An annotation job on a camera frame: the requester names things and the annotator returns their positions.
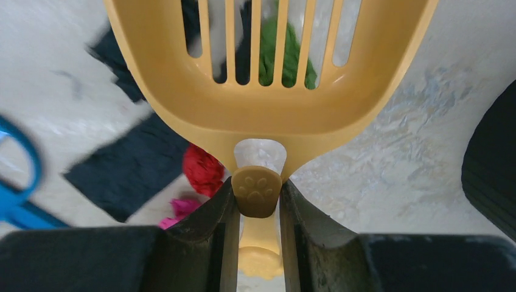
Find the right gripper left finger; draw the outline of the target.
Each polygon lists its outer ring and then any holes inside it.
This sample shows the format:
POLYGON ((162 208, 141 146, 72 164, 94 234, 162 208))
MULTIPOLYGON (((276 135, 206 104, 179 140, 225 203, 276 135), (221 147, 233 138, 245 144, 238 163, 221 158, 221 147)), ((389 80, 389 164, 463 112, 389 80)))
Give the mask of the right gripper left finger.
POLYGON ((1 240, 2 291, 235 291, 239 213, 230 181, 169 229, 16 231, 1 240))

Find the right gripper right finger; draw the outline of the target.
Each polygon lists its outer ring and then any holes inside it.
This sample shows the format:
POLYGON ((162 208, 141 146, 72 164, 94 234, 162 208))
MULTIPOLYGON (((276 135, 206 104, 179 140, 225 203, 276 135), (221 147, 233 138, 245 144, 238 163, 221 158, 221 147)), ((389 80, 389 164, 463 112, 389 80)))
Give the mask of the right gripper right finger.
POLYGON ((281 188, 287 291, 514 291, 515 246, 486 235, 358 234, 281 188))

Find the yellow slotted scoop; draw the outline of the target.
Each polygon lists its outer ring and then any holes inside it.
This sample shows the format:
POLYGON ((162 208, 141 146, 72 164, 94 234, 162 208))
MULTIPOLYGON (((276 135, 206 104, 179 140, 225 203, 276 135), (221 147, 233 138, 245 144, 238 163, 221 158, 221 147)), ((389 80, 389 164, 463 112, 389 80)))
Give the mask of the yellow slotted scoop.
POLYGON ((307 1, 296 83, 282 83, 288 1, 277 16, 273 81, 259 83, 261 1, 252 3, 249 82, 235 78, 235 4, 225 3, 227 79, 212 78, 210 12, 199 1, 202 53, 187 53, 179 1, 106 1, 122 55, 154 111, 174 131, 217 158, 232 175, 245 217, 238 267, 272 279, 285 271, 285 240, 274 211, 298 168, 352 140, 379 114, 403 79, 436 1, 363 1, 344 66, 333 63, 343 1, 329 12, 319 86, 305 74, 316 3, 307 1))

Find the blue hand brush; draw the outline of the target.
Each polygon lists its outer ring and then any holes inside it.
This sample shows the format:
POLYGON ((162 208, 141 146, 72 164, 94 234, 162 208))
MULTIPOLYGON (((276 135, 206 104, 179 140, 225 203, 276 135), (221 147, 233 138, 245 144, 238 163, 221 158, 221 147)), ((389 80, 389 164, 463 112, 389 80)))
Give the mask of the blue hand brush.
POLYGON ((5 117, 1 117, 1 140, 12 138, 28 156, 31 181, 20 189, 1 180, 1 221, 20 229, 55 229, 69 225, 54 215, 30 202, 30 196, 40 186, 43 178, 43 163, 40 154, 30 139, 5 117))

